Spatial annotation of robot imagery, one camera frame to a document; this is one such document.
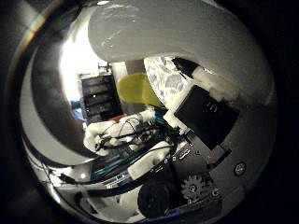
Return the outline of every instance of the black plastic part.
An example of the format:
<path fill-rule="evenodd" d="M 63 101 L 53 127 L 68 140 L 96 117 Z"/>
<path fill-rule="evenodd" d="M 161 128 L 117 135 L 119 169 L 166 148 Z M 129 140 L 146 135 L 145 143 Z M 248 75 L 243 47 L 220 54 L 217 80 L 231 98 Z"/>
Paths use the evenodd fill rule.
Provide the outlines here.
<path fill-rule="evenodd" d="M 238 112 L 224 102 L 218 103 L 202 88 L 193 86 L 175 116 L 213 149 L 230 132 Z"/>
<path fill-rule="evenodd" d="M 175 58 L 172 60 L 172 62 L 181 73 L 187 75 L 188 77 L 192 77 L 192 72 L 196 67 L 198 67 L 197 63 L 182 58 Z"/>
<path fill-rule="evenodd" d="M 196 152 L 194 146 L 186 144 L 174 155 L 176 159 L 173 161 L 173 165 L 180 182 L 188 179 L 190 175 L 200 175 L 207 172 L 206 160 Z"/>
<path fill-rule="evenodd" d="M 138 208 L 143 216 L 156 218 L 165 216 L 170 207 L 169 188 L 155 180 L 143 185 L 138 194 Z"/>

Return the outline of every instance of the black circular component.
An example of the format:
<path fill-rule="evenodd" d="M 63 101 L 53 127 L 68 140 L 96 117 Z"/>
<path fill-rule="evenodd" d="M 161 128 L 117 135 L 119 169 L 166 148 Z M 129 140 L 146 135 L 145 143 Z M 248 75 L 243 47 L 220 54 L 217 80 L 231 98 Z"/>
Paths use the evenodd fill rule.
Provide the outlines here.
<path fill-rule="evenodd" d="M 169 189 L 157 181 L 142 186 L 138 194 L 138 208 L 148 218 L 162 217 L 169 208 Z"/>

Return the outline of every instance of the fisheye lens view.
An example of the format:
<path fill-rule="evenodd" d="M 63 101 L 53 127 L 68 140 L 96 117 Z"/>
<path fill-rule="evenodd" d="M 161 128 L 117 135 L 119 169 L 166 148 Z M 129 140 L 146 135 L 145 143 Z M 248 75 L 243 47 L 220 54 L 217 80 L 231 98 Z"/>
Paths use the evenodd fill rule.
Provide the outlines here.
<path fill-rule="evenodd" d="M 80 223 L 228 215 L 278 134 L 257 39 L 212 0 L 78 2 L 37 17 L 16 65 L 26 172 Z"/>

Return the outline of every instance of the white curved surface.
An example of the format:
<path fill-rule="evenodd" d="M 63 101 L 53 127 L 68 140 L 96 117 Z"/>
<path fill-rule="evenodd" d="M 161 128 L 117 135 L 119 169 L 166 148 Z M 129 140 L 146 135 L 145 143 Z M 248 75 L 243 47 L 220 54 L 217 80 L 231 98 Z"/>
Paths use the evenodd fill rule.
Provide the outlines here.
<path fill-rule="evenodd" d="M 203 1 L 111 1 L 89 23 L 93 51 L 108 62 L 172 55 L 189 59 L 264 104 L 272 74 L 248 29 Z"/>
<path fill-rule="evenodd" d="M 21 124 L 31 144 L 45 157 L 64 165 L 76 165 L 89 161 L 57 141 L 38 116 L 31 91 L 31 59 L 21 87 Z"/>

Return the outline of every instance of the yellow seat back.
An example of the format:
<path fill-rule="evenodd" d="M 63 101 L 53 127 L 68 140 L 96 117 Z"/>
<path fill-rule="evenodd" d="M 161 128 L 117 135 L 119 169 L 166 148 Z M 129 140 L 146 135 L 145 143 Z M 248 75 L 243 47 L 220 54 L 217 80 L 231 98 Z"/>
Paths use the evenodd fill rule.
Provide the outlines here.
<path fill-rule="evenodd" d="M 117 83 L 117 91 L 120 99 L 126 103 L 160 105 L 160 101 L 144 73 L 123 77 Z"/>

